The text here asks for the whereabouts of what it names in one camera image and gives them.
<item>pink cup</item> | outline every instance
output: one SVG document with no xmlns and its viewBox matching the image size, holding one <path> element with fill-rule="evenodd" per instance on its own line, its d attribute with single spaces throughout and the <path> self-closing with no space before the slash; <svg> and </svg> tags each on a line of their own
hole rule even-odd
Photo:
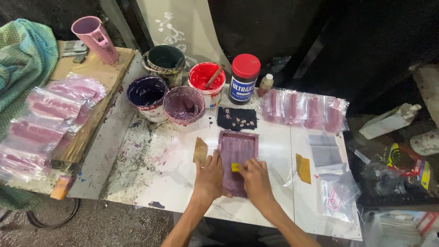
<svg viewBox="0 0 439 247">
<path fill-rule="evenodd" d="M 98 17 L 86 16 L 78 19 L 72 25 L 72 32 L 104 63 L 112 64 L 119 60 L 119 54 Z"/>
</svg>

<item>blue label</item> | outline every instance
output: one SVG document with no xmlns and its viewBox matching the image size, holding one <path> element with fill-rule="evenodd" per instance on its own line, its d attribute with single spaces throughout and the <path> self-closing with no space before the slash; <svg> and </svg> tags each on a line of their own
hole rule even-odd
<svg viewBox="0 0 439 247">
<path fill-rule="evenodd" d="M 252 97 L 255 89 L 256 80 L 252 82 L 240 82 L 232 76 L 230 83 L 230 96 L 237 101 L 246 101 Z"/>
</svg>

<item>green cloth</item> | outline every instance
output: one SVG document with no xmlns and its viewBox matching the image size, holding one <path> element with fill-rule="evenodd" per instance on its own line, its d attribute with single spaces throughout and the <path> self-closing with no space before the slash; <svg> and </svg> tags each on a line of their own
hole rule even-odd
<svg viewBox="0 0 439 247">
<path fill-rule="evenodd" d="M 52 30 L 25 19 L 0 28 L 0 137 L 27 105 L 31 89 L 49 80 L 58 61 Z"/>
<path fill-rule="evenodd" d="M 34 192 L 0 185 L 0 208 L 13 211 L 36 209 L 41 204 L 41 197 Z"/>
</svg>

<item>stirring stick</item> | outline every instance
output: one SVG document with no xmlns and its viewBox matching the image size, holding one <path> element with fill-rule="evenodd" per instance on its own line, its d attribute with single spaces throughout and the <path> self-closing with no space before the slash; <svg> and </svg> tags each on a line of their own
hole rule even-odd
<svg viewBox="0 0 439 247">
<path fill-rule="evenodd" d="M 209 82 L 206 84 L 206 89 L 210 87 L 210 84 L 218 77 L 218 75 L 221 73 L 221 71 L 226 67 L 224 64 L 221 64 L 221 66 L 215 71 L 215 74 L 213 74 L 212 78 L 210 78 Z"/>
</svg>

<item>brown liquid bottle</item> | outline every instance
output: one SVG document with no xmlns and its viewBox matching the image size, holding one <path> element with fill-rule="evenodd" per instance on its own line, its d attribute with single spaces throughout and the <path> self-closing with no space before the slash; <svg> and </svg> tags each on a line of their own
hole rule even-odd
<svg viewBox="0 0 439 247">
<path fill-rule="evenodd" d="M 271 86 L 273 86 L 273 82 L 272 74 L 267 74 L 264 78 L 262 78 L 261 84 L 256 92 L 258 96 L 262 98 L 262 96 L 264 96 L 268 90 L 270 90 Z"/>
</svg>

